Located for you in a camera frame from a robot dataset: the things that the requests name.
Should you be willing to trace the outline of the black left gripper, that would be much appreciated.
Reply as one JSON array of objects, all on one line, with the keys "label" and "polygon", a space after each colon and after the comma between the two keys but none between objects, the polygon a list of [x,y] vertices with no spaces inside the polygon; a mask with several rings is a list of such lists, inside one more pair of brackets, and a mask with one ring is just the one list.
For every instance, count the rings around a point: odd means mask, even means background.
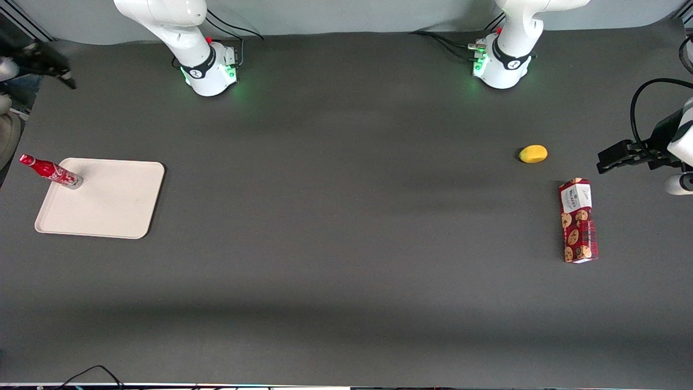
[{"label": "black left gripper", "polygon": [[650,170],[656,170],[661,166],[671,166],[683,170],[685,163],[668,151],[668,145],[673,141],[678,131],[682,116],[683,109],[679,109],[656,124],[652,135],[645,141],[645,145],[653,157],[648,158],[648,155],[635,141],[621,140],[597,154],[598,173],[604,174],[614,170],[614,168],[643,163],[648,163]]}]

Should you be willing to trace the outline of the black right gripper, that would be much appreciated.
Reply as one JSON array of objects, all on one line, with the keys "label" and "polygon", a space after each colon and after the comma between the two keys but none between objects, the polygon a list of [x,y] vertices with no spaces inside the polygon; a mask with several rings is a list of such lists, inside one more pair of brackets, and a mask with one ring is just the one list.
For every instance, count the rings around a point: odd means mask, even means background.
[{"label": "black right gripper", "polygon": [[77,88],[69,65],[64,65],[64,55],[44,42],[17,42],[2,39],[1,75],[23,76],[26,74],[57,76],[71,90]]}]

